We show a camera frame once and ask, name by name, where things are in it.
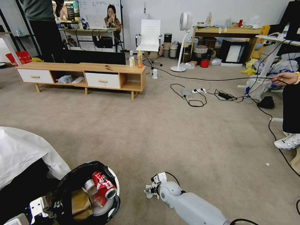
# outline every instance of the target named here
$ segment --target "red bag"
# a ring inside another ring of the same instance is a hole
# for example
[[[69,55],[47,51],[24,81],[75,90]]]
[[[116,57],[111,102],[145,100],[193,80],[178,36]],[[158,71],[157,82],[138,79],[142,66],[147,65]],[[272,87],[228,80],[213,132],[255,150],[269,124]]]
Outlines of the red bag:
[[[32,61],[31,57],[27,51],[16,52],[16,54],[22,64],[30,63]],[[15,61],[15,59],[13,58],[13,55],[11,53],[6,54],[5,56],[10,60],[10,62],[12,64],[14,64],[15,66],[18,66],[17,62]]]

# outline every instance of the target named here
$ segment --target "coca-cola can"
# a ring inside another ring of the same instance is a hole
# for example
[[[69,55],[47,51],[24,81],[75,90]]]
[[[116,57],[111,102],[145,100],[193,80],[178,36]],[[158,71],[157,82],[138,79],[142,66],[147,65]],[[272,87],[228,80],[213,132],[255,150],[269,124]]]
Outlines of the coca-cola can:
[[[93,173],[92,179],[97,187],[98,194],[105,197],[107,200],[115,197],[117,189],[107,177],[99,171]]]

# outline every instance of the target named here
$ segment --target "power strip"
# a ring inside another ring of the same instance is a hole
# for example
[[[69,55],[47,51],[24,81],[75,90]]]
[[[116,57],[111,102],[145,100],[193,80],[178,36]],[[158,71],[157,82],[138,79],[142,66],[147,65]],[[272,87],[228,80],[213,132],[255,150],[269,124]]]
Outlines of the power strip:
[[[193,94],[197,94],[197,93],[201,93],[201,92],[206,93],[206,90],[203,89],[203,88],[199,88],[199,89],[194,89],[194,90],[192,90],[192,93],[193,93]]]

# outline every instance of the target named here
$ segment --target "bracelet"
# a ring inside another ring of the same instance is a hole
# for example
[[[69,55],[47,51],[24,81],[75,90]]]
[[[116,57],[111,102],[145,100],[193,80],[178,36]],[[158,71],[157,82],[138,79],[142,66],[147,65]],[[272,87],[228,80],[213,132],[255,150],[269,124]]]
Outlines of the bracelet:
[[[300,82],[300,73],[299,72],[295,72],[298,75],[298,79],[294,84],[298,84]]]

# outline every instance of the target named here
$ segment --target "gray shirt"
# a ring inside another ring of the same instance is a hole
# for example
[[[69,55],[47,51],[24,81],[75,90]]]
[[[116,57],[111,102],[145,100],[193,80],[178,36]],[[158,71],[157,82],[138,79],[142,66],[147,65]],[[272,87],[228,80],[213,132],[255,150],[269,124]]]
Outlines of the gray shirt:
[[[54,21],[54,12],[51,0],[20,0],[24,6],[25,15],[29,20]]]

